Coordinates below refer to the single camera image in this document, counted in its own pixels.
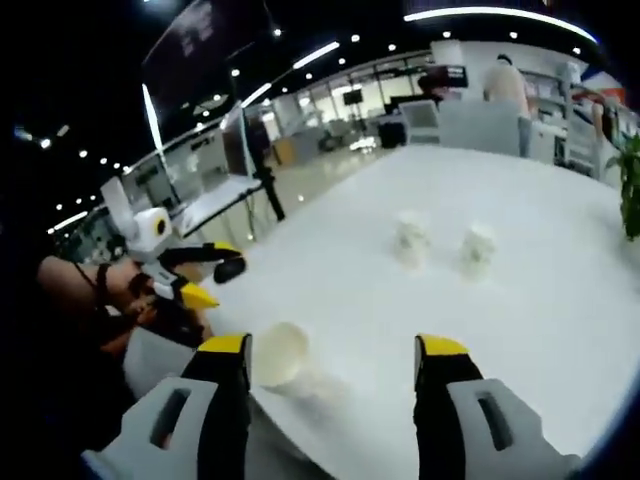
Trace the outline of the person's left hand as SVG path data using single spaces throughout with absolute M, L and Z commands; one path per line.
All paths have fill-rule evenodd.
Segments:
M 157 316 L 156 297 L 148 292 L 150 278 L 133 261 L 101 265 L 96 276 L 103 305 L 118 310 L 126 327 L 117 325 L 118 335 L 104 342 L 100 349 L 113 356 L 124 354 L 133 330 L 151 325 Z

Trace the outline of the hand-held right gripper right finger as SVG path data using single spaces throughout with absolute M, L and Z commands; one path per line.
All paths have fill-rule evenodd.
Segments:
M 418 334 L 413 421 L 421 479 L 569 479 L 581 459 L 543 434 L 541 417 L 461 343 Z

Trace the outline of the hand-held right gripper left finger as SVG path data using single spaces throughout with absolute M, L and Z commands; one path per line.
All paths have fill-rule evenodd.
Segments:
M 178 377 L 123 416 L 119 435 L 82 460 L 94 479 L 242 479 L 250 425 L 249 333 L 209 338 Z

